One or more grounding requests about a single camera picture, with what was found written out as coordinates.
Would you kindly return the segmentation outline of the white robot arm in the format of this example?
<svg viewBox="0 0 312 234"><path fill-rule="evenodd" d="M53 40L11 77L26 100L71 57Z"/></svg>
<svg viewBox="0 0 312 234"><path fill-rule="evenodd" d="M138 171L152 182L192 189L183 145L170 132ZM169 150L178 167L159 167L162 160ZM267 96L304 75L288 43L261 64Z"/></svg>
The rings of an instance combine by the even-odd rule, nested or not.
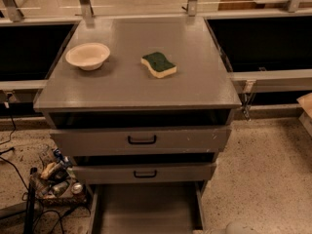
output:
<svg viewBox="0 0 312 234"><path fill-rule="evenodd" d="M230 222L223 229L214 229L205 234L259 234L250 226L241 222Z"/></svg>

